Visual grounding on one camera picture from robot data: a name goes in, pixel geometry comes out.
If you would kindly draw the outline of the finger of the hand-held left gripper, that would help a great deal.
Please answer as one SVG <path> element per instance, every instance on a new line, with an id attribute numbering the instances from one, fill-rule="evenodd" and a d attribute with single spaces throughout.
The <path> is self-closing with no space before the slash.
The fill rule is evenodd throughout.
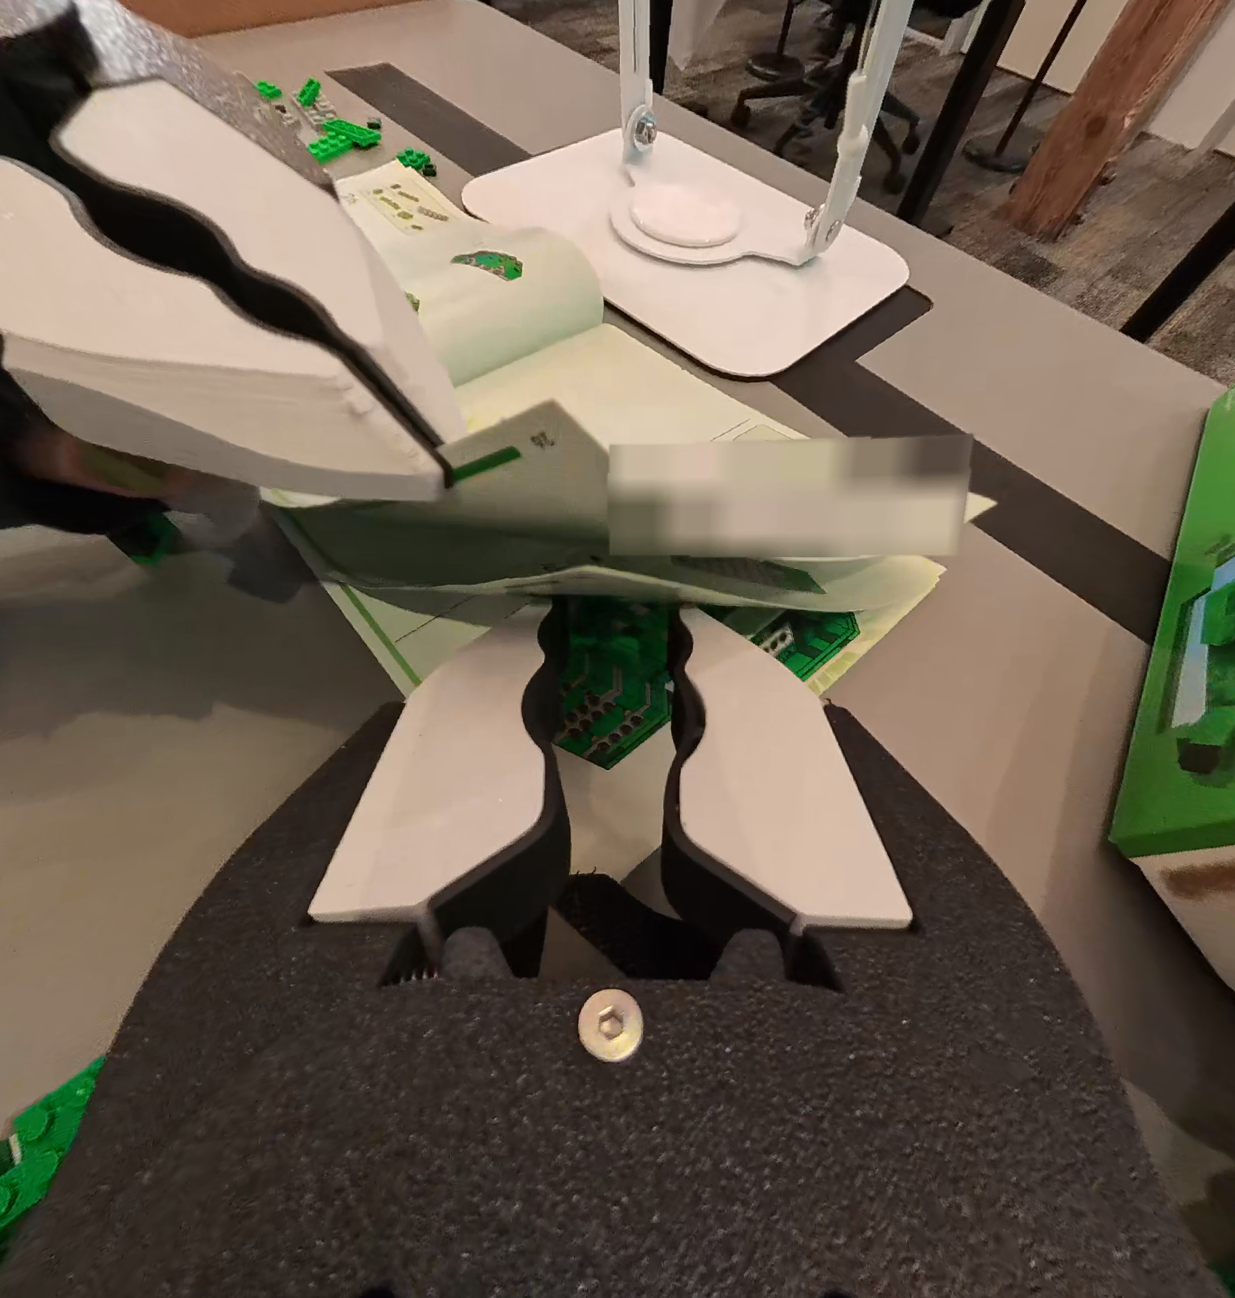
<path id="1" fill-rule="evenodd" d="M 117 250 L 0 156 L 0 365 L 95 446 L 254 488 L 431 501 L 444 472 L 343 357 Z"/>
<path id="2" fill-rule="evenodd" d="M 453 383 L 402 288 L 250 86 L 221 111 L 169 81 L 99 86 L 60 118 L 50 147 L 124 250 L 334 354 L 427 451 L 463 436 Z"/>

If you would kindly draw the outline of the brick instruction booklet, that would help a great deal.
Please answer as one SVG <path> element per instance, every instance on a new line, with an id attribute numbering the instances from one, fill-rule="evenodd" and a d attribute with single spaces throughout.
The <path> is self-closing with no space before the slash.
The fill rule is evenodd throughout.
<path id="1" fill-rule="evenodd" d="M 574 244 L 464 214 L 414 163 L 335 181 L 457 382 L 469 438 L 433 507 L 265 499 L 402 691 L 531 596 L 567 595 L 560 747 L 609 770 L 670 719 L 666 617 L 699 604 L 822 692 L 939 583 L 928 557 L 615 557 L 611 446 L 802 441 L 602 321 Z"/>

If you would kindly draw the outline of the black table leg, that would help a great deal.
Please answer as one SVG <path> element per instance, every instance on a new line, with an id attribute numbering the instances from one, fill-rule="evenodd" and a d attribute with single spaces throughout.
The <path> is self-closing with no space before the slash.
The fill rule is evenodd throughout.
<path id="1" fill-rule="evenodd" d="M 1235 199 L 1136 307 L 1119 333 L 1146 343 L 1232 253 L 1235 253 Z"/>
<path id="2" fill-rule="evenodd" d="M 960 147 L 1025 1 L 988 1 L 906 182 L 896 217 L 922 225 L 949 160 Z"/>

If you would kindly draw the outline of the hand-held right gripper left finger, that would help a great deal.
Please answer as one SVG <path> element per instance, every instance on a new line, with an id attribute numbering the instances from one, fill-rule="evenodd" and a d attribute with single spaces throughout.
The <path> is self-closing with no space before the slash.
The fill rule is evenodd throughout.
<path id="1" fill-rule="evenodd" d="M 317 924 L 406 922 L 431 964 L 464 928 L 535 976 L 571 864 L 553 738 L 561 601 L 530 602 L 411 692 L 308 905 Z"/>

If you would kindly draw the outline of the black round-base stand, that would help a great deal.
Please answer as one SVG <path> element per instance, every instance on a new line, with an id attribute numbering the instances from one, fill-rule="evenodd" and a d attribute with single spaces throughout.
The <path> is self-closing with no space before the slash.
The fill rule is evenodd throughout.
<path id="1" fill-rule="evenodd" d="M 1067 36 L 1071 33 L 1074 26 L 1077 24 L 1083 8 L 1085 7 L 1085 1 L 1074 1 L 1071 7 L 1067 10 L 1062 23 L 1045 49 L 1045 55 L 1041 59 L 1041 63 L 1036 68 L 1035 75 L 1028 81 L 1023 88 L 1020 98 L 1017 99 L 1015 110 L 1010 118 L 1006 121 L 1000 136 L 991 140 L 973 139 L 964 143 L 962 153 L 964 156 L 983 170 L 991 170 L 997 173 L 1017 175 L 1025 170 L 1030 154 L 1013 154 L 1010 152 L 1012 140 L 1028 112 L 1032 101 L 1035 99 L 1038 91 L 1045 84 L 1046 75 L 1051 70 L 1054 60 L 1062 49 L 1062 44 L 1067 40 Z"/>

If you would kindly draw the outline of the wooden post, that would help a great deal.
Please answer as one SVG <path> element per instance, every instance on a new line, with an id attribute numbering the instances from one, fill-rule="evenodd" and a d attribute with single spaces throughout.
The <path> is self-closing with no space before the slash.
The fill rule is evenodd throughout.
<path id="1" fill-rule="evenodd" d="M 1067 231 L 1224 8 L 1226 1 L 1127 1 L 1009 194 L 1003 214 L 1015 230 L 1045 240 Z"/>

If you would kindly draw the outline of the grey desk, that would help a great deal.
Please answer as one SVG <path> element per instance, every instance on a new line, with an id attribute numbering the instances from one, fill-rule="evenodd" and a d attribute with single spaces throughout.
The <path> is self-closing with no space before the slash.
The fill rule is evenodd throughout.
<path id="1" fill-rule="evenodd" d="M 395 696 L 318 589 L 212 557 L 0 604 L 0 1122 L 110 1047 L 0 1295 L 1217 1295 L 1235 993 L 1104 841 L 1217 385 L 874 207 L 931 310 L 754 399 L 978 437 L 996 508 L 834 691 L 920 931 L 836 989 L 385 983 L 304 921 Z"/>

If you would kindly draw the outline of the pile of loose bricks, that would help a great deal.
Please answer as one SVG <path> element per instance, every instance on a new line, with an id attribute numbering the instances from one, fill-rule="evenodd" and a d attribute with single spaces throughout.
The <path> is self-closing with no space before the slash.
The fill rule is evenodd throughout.
<path id="1" fill-rule="evenodd" d="M 380 120 L 357 123 L 341 117 L 325 98 L 317 78 L 307 79 L 295 92 L 285 92 L 265 79 L 252 82 L 252 86 L 275 118 L 298 137 L 320 165 L 347 153 L 382 147 Z"/>

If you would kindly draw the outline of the black office chair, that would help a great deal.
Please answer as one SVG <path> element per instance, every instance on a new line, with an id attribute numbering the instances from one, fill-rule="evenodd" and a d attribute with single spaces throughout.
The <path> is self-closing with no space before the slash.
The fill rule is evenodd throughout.
<path id="1" fill-rule="evenodd" d="M 832 131 L 841 121 L 848 102 L 854 70 L 865 62 L 868 40 L 878 17 L 880 2 L 826 1 L 825 33 L 816 46 L 816 59 L 805 63 L 787 52 L 787 36 L 797 2 L 787 1 L 776 47 L 751 56 L 744 70 L 755 84 L 738 92 L 728 115 L 728 126 L 737 133 L 750 128 L 754 102 L 793 98 L 799 102 L 796 115 L 787 123 L 771 152 L 783 156 L 796 140 L 807 140 L 818 128 Z M 896 195 L 904 189 L 903 162 L 916 153 L 920 143 L 920 118 L 891 89 L 886 88 L 877 118 L 873 121 L 870 143 L 887 160 L 881 186 Z"/>

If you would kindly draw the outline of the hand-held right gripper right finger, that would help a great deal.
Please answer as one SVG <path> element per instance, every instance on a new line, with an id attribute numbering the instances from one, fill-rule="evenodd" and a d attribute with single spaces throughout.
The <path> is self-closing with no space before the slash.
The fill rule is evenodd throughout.
<path id="1" fill-rule="evenodd" d="M 702 608 L 668 621 L 673 759 L 660 874 L 682 919 L 724 945 L 761 930 L 903 932 L 915 919 L 825 705 Z"/>

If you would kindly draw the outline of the green toy brick box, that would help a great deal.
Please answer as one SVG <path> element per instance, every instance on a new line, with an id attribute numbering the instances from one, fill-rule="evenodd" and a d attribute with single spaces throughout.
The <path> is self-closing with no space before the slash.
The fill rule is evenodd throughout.
<path id="1" fill-rule="evenodd" d="M 1235 992 L 1235 385 L 1204 418 L 1109 840 Z"/>

